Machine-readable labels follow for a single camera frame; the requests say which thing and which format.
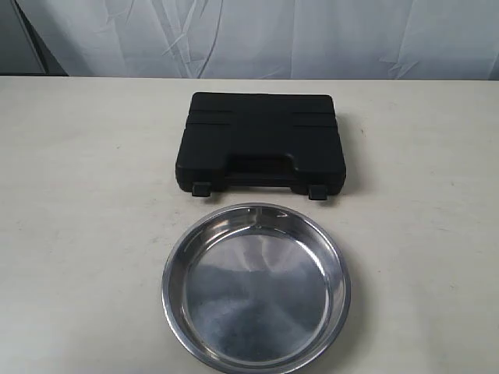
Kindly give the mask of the white wrinkled backdrop cloth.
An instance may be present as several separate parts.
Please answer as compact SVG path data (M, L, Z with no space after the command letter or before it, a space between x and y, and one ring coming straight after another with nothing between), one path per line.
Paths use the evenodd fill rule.
M498 78L495 1L4 1L4 75Z

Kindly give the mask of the black plastic tool case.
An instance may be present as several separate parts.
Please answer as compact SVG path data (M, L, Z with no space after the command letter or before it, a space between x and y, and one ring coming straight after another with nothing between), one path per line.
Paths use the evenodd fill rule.
M209 197L231 187L288 188L326 200L346 175L331 96L192 95L175 162L182 191Z

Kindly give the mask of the round stainless steel tray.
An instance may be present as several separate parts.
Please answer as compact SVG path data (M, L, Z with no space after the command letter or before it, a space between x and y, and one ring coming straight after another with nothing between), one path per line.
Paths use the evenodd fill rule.
M290 373L323 354L351 304L349 270L318 223L288 207L215 210L173 246L165 318L197 360L225 373Z

